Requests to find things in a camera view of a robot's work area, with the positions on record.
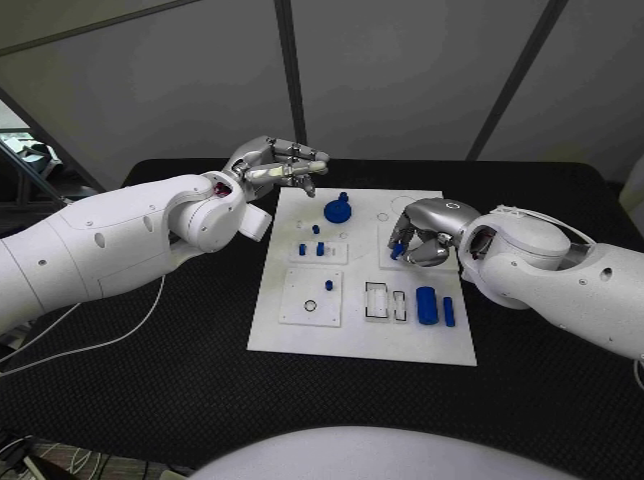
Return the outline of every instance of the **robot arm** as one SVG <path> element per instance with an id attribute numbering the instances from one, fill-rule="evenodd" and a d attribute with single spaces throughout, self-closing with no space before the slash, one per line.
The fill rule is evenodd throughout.
<path id="1" fill-rule="evenodd" d="M 310 173 L 324 173 L 329 160 L 303 145 L 261 137 L 238 149 L 223 172 L 89 197 L 0 240 L 0 335 L 66 305 L 146 285 L 218 252 L 238 231 L 259 241 L 271 215 L 248 202 L 274 184 L 313 195 Z"/>
<path id="2" fill-rule="evenodd" d="M 407 250 L 399 261 L 432 266 L 456 246 L 463 278 L 490 300 L 532 307 L 556 327 L 644 362 L 644 254 L 591 239 L 572 244 L 554 223 L 568 227 L 528 210 L 500 207 L 480 216 L 453 200 L 420 200 L 389 247 Z M 415 231 L 431 243 L 409 250 Z"/>

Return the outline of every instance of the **black table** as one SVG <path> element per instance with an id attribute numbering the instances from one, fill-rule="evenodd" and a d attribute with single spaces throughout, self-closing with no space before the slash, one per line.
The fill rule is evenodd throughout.
<path id="1" fill-rule="evenodd" d="M 219 170 L 148 160 L 127 184 Z M 480 211 L 542 211 L 601 242 L 644 240 L 597 171 L 568 163 L 334 160 L 319 186 L 444 190 Z M 258 202 L 275 213 L 278 192 Z M 281 433 L 375 425 L 483 443 L 597 479 L 644 479 L 644 394 L 631 361 L 466 283 L 479 367 L 249 352 L 268 236 L 238 236 L 166 281 L 154 316 L 121 344 L 0 381 L 0 424 L 95 451 L 197 467 Z M 157 282 L 85 305 L 12 367 L 127 332 Z M 59 312 L 43 317 L 35 332 Z"/>

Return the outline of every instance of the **white board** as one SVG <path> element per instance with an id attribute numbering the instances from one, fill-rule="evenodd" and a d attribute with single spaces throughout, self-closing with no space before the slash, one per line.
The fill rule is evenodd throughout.
<path id="1" fill-rule="evenodd" d="M 350 197 L 353 216 L 346 223 L 333 224 L 326 220 L 323 211 L 326 204 L 339 198 L 342 191 L 347 192 Z M 382 237 L 391 232 L 405 206 L 415 200 L 434 197 L 443 197 L 441 192 L 320 188 L 317 197 L 310 199 L 301 189 L 283 189 L 249 335 L 249 350 L 477 365 L 456 255 L 444 265 L 432 268 L 399 264 L 394 267 L 381 260 L 382 256 L 391 254 L 385 247 L 389 238 L 386 236 L 382 240 Z M 313 225 L 320 226 L 319 235 L 313 232 Z M 343 245 L 347 264 L 300 262 L 300 244 L 313 246 L 319 242 Z M 314 250 L 307 249 L 307 255 L 316 256 L 316 247 Z M 290 293 L 287 296 L 284 294 L 291 270 L 308 280 L 303 295 L 306 297 L 323 296 L 326 290 L 321 277 L 326 278 L 330 271 L 342 273 L 340 327 L 327 328 L 334 325 L 316 325 L 314 321 L 304 325 L 298 324 L 300 322 L 281 322 L 290 309 L 298 309 L 307 300 L 304 298 L 303 301 L 301 297 L 291 296 Z M 396 322 L 394 316 L 386 322 L 368 319 L 368 282 L 386 284 L 389 300 L 395 291 L 405 292 L 407 322 Z M 437 290 L 437 325 L 422 325 L 418 321 L 415 290 L 422 286 L 431 286 Z M 444 297 L 454 299 L 456 327 L 445 325 Z M 394 315 L 394 305 L 389 304 L 389 307 Z"/>

